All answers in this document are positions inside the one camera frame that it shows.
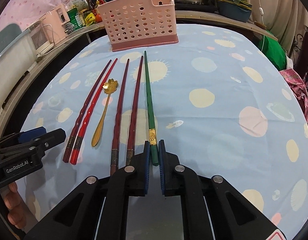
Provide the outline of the person's left hand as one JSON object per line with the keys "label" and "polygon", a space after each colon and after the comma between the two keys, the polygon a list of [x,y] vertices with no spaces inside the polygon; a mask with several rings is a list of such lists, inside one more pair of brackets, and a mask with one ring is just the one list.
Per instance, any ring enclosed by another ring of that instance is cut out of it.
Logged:
{"label": "person's left hand", "polygon": [[16,228],[23,229],[26,226],[27,221],[16,182],[8,185],[8,192],[3,197],[3,201],[9,210],[9,222]]}

